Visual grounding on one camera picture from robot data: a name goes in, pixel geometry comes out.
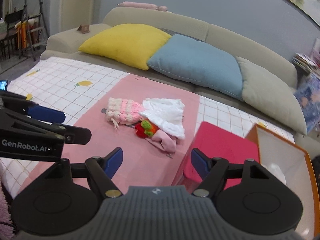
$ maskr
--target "smartphone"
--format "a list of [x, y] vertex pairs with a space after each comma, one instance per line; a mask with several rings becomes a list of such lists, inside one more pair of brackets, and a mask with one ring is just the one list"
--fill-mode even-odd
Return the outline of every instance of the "smartphone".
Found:
[[8, 86], [8, 80], [0, 80], [0, 89], [6, 91]]

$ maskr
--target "beige sofa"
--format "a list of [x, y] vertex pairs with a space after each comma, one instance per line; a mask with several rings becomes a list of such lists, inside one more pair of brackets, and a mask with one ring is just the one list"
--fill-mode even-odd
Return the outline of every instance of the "beige sofa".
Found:
[[295, 134], [292, 129], [273, 120], [269, 116], [266, 116], [245, 102], [241, 102], [218, 91], [175, 80], [152, 69], [144, 71], [129, 67], [105, 57], [93, 56], [78, 51], [79, 46], [88, 38], [105, 29], [125, 23], [147, 24], [158, 28], [168, 29], [177, 33], [182, 33], [184, 35], [197, 38], [201, 41], [205, 41], [206, 43], [222, 49], [233, 56], [245, 58], [259, 66], [262, 66], [283, 80], [289, 87], [292, 88], [293, 91], [296, 89], [297, 71], [295, 67], [289, 61], [270, 49], [262, 46], [261, 44], [230, 30], [216, 25], [211, 25], [201, 20], [168, 12], [140, 8], [114, 8], [106, 15], [101, 24], [91, 25], [91, 32], [87, 34], [81, 34], [80, 32], [76, 31], [76, 29], [72, 29], [51, 36], [48, 40], [46, 51], [41, 55], [41, 59], [47, 59], [51, 56], [71, 58], [144, 76], [151, 80], [182, 88], [214, 99], [221, 103], [236, 107], [249, 114], [253, 114], [257, 117], [274, 123], [275, 125], [278, 125]]

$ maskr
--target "pink table mat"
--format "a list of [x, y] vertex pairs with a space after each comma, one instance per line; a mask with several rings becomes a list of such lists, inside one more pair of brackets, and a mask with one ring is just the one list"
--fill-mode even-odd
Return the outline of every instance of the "pink table mat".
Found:
[[[137, 137], [133, 128], [120, 125], [120, 128], [115, 130], [113, 123], [106, 122], [101, 110], [107, 108], [110, 97], [132, 99], [139, 103], [145, 98], [181, 99], [185, 105], [183, 127], [186, 139], [178, 142], [172, 159], [145, 139]], [[169, 186], [194, 137], [199, 100], [199, 95], [194, 93], [130, 74], [75, 123], [75, 126], [91, 130], [91, 141], [87, 145], [65, 144], [62, 157], [70, 159], [71, 163], [79, 163], [92, 156], [104, 157], [114, 148], [121, 147], [124, 160], [112, 181], [123, 193], [127, 192], [131, 185]], [[39, 163], [20, 190], [51, 165], [52, 163]], [[88, 187], [86, 179], [74, 179], [74, 182]]]

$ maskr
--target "open storage box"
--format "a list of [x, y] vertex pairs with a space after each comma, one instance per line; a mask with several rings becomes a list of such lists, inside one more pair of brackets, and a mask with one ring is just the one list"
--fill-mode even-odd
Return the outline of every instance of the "open storage box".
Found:
[[316, 178], [308, 152], [272, 131], [255, 124], [246, 139], [258, 145], [260, 164], [277, 164], [287, 187], [301, 200], [303, 214], [296, 231], [305, 239], [320, 232], [320, 205]]

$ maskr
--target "black chair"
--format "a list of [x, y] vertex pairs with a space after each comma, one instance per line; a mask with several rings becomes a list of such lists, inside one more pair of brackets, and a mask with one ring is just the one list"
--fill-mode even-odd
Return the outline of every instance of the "black chair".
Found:
[[15, 48], [16, 50], [18, 49], [18, 33], [17, 30], [14, 28], [15, 25], [21, 21], [23, 15], [23, 10], [20, 11], [15, 11], [13, 13], [8, 13], [5, 15], [4, 21], [7, 23], [7, 35], [6, 37], [1, 41], [2, 46], [4, 48], [4, 53], [5, 53], [5, 48], [8, 48], [8, 54], [10, 58], [10, 44], [12, 46], [12, 41], [15, 43]]

